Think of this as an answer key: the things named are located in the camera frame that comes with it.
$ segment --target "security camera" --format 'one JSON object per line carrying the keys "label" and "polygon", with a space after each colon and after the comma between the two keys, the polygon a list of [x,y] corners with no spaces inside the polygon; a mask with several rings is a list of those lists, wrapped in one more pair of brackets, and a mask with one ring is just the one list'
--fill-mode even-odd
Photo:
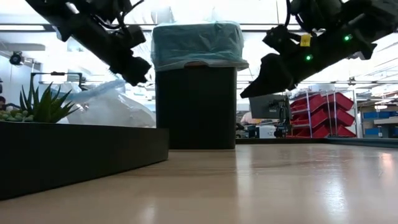
{"label": "security camera", "polygon": [[13,52],[10,58],[10,64],[20,66],[25,63],[25,58],[22,56],[22,52]]}

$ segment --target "trash bin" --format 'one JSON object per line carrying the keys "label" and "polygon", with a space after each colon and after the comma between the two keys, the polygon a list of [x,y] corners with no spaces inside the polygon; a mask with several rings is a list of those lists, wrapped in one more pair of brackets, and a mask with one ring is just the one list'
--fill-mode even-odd
{"label": "trash bin", "polygon": [[234,149],[237,71],[248,68],[239,25],[162,25],[152,40],[156,123],[170,148]]}

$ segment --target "computer monitor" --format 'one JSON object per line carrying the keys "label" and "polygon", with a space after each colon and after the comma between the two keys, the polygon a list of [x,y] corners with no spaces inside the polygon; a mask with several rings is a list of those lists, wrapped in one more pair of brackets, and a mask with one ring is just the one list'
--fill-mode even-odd
{"label": "computer monitor", "polygon": [[249,98],[249,101],[253,119],[279,119],[279,103],[284,103],[284,109],[287,110],[289,118],[292,119],[289,98],[286,95],[270,94],[257,96]]}

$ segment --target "red shelving rack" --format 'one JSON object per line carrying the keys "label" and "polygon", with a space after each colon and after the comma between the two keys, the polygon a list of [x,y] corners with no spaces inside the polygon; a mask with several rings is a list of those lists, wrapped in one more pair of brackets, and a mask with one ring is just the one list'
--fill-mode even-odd
{"label": "red shelving rack", "polygon": [[327,136],[355,137],[345,127],[353,125],[355,118],[349,111],[354,102],[342,93],[327,95],[306,94],[291,105],[291,138],[325,138]]}

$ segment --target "aloe plant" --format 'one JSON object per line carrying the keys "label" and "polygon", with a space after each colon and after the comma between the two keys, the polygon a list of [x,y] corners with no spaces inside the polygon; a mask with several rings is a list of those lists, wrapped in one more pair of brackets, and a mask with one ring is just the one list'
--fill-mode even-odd
{"label": "aloe plant", "polygon": [[30,83],[29,92],[26,95],[24,87],[19,94],[19,103],[21,104],[21,111],[27,111],[28,115],[33,116],[33,122],[38,123],[57,123],[62,118],[70,115],[76,110],[71,108],[74,105],[69,102],[65,106],[65,103],[70,91],[58,98],[61,87],[55,96],[51,94],[52,83],[44,90],[42,97],[39,99],[39,88],[36,89],[33,86],[33,82]]}

